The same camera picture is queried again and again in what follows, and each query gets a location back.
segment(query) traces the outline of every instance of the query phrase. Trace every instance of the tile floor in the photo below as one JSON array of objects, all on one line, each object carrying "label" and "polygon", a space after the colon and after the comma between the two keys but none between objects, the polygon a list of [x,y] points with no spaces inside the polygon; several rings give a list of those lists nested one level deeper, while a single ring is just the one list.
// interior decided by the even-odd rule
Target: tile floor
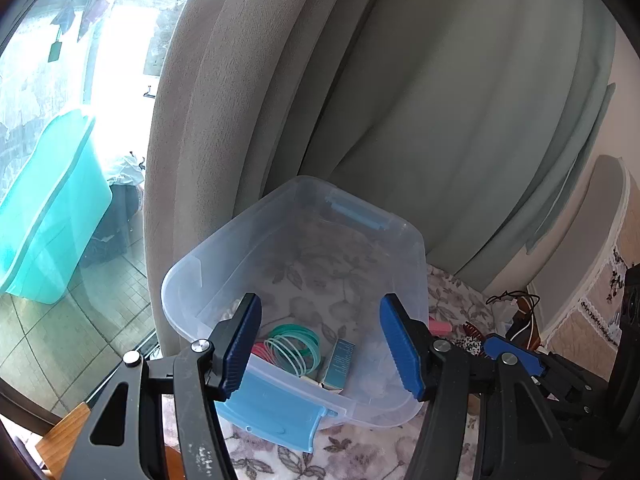
[{"label": "tile floor", "polygon": [[0,378],[63,416],[154,329],[140,213],[128,245],[110,262],[78,267],[53,305],[0,296]]}]

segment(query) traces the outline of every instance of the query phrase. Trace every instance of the floral tablecloth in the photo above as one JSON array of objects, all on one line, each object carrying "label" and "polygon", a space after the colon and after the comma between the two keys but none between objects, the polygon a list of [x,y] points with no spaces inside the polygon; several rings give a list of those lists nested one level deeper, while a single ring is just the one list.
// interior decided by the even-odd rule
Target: floral tablecloth
[{"label": "floral tablecloth", "polygon": [[[472,322],[481,332],[494,329],[491,311],[481,294],[459,279],[430,267],[430,314],[449,321],[453,337],[462,335],[461,326]],[[320,430],[314,439],[314,452],[293,452],[267,442],[220,419],[226,446],[241,480],[400,480],[414,452],[426,416],[424,405],[408,423],[387,430],[370,430],[345,424]],[[162,401],[164,440],[179,448],[173,399]],[[465,440],[458,478],[471,479],[478,442],[478,418],[467,415]]]}]

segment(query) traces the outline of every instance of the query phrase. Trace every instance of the clear storage container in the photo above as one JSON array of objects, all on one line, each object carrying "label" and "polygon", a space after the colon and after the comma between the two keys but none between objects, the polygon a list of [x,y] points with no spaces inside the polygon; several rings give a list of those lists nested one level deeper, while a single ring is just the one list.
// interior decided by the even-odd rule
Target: clear storage container
[{"label": "clear storage container", "polygon": [[192,341],[209,336],[254,292],[262,301],[258,339],[297,323],[318,334],[327,360],[336,338],[354,343],[340,394],[251,355],[240,389],[216,405],[221,416],[257,436],[311,451],[319,425],[388,428],[418,412],[402,387],[378,311],[382,297],[394,292],[411,317],[427,323],[426,280],[424,242],[411,224],[299,176],[176,263],[162,284],[162,307]]}]

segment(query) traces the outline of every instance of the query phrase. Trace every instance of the blue rubber fingertip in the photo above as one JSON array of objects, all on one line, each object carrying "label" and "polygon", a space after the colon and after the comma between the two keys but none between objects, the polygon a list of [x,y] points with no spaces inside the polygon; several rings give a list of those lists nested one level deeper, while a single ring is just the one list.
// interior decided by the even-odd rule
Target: blue rubber fingertip
[{"label": "blue rubber fingertip", "polygon": [[261,322],[262,303],[258,296],[254,296],[224,358],[225,374],[220,389],[226,398],[240,387]]},{"label": "blue rubber fingertip", "polygon": [[402,386],[419,400],[425,390],[420,378],[420,359],[404,324],[386,296],[380,301],[380,325],[396,363]]}]

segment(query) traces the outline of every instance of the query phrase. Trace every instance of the green tag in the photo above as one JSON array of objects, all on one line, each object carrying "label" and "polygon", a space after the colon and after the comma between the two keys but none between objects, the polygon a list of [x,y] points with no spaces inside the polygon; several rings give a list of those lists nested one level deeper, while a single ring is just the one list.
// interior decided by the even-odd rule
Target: green tag
[{"label": "green tag", "polygon": [[60,59],[60,49],[62,49],[62,41],[55,41],[51,44],[51,48],[49,49],[49,59],[47,59],[48,63]]}]

